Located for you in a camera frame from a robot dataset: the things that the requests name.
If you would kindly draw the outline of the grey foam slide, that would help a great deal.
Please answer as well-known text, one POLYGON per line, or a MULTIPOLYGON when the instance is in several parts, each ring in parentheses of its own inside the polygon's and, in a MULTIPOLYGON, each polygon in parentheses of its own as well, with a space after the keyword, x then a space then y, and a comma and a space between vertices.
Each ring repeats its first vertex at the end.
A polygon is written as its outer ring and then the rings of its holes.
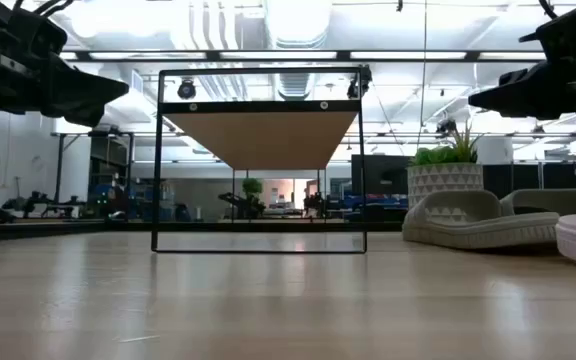
POLYGON ((561 216, 576 214, 576 188, 521 189, 500 200, 507 215, 531 212, 555 212, 561 216))
POLYGON ((448 190, 427 195, 409 209, 402 238, 461 250, 484 250, 556 240, 555 212, 508 214, 486 190, 448 190))

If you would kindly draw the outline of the black round hanging fixture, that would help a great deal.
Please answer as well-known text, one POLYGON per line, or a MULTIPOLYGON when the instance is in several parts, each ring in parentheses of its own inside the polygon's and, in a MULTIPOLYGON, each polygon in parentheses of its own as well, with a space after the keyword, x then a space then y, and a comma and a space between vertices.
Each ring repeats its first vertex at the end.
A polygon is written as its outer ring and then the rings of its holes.
POLYGON ((362 64, 359 71, 351 79, 347 88, 347 97, 349 99, 361 99, 369 90, 372 82, 372 71, 369 65, 362 64))
POLYGON ((451 136, 457 131, 457 123, 452 118, 442 119, 437 123, 436 131, 438 138, 451 136))
POLYGON ((194 80, 192 78, 184 78, 177 89, 177 95, 180 99, 190 100, 197 94, 194 80))

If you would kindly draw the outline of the black room divider panels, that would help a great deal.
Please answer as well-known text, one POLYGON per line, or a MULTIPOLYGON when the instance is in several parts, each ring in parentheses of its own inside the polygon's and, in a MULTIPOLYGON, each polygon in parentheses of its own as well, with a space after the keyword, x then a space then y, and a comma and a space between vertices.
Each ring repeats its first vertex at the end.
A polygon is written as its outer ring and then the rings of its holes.
POLYGON ((498 198, 524 189, 576 188, 576 160, 520 160, 485 164, 484 188, 498 198))

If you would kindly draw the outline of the succulent in white patterned pot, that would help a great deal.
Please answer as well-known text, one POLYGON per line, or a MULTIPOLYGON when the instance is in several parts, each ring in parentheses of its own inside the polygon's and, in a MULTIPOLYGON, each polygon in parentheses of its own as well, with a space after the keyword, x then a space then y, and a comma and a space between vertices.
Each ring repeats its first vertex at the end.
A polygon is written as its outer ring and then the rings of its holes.
POLYGON ((483 166, 478 163, 472 123, 446 137, 448 145, 420 147, 407 168, 408 206, 412 209, 428 195, 447 190, 482 190, 483 166))

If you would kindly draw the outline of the small background potted plant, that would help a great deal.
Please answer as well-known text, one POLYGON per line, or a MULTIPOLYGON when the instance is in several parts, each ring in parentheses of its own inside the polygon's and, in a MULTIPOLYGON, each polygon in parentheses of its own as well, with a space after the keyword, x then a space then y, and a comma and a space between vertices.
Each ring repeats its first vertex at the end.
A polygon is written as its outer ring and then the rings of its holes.
POLYGON ((257 178, 245 178, 242 181, 242 190, 245 198, 251 202, 259 202, 263 193, 263 184, 257 178))

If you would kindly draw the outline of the black metal rack frame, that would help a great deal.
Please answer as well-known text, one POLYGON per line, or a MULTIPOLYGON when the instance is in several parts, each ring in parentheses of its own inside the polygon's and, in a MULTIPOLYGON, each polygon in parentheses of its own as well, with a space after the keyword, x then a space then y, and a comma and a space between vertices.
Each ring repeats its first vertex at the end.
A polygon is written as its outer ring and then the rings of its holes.
POLYGON ((56 133, 53 207, 75 220, 125 222, 131 211, 135 136, 118 130, 56 133))

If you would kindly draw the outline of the black table frame rail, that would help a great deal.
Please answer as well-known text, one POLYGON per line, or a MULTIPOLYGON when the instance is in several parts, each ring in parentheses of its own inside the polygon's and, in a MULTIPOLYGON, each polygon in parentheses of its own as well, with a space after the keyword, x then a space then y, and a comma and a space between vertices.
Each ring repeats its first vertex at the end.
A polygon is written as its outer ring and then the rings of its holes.
POLYGON ((368 223, 180 223, 159 224, 133 222, 56 222, 0 224, 0 240, 40 238, 107 232, 158 233, 226 232, 226 233, 313 233, 313 232, 400 232, 402 222, 368 223))

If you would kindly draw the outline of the black overhead frame beam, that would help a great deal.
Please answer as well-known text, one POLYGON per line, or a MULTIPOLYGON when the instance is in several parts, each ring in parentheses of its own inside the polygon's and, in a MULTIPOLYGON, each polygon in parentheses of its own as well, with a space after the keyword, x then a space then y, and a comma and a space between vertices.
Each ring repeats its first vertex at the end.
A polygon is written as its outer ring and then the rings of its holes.
POLYGON ((529 63, 546 59, 540 51, 507 50, 66 50, 69 62, 432 62, 529 63))

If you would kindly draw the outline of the black frame wooden shelf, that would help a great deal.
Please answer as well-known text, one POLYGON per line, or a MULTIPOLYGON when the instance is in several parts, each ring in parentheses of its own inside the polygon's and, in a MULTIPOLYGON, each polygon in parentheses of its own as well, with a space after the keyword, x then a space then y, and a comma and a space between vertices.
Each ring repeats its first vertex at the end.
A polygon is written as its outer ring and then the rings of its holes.
MULTIPOLYGON (((263 67, 168 69, 159 74, 163 87, 171 76, 357 74, 354 67, 263 67)), ((361 99, 301 101, 199 102, 157 99, 152 224, 160 219, 163 122, 172 121, 183 134, 204 146, 233 172, 327 168, 352 123, 363 122, 361 99)), ((162 252, 159 234, 151 232, 150 248, 162 252)))

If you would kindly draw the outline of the silver ceiling air duct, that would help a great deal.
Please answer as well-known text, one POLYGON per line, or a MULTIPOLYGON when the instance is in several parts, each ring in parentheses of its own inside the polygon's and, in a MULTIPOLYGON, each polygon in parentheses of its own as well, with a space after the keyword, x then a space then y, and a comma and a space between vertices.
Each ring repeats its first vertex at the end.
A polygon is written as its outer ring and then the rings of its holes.
POLYGON ((327 39, 332 0, 264 0, 264 23, 272 49, 321 49, 327 39))

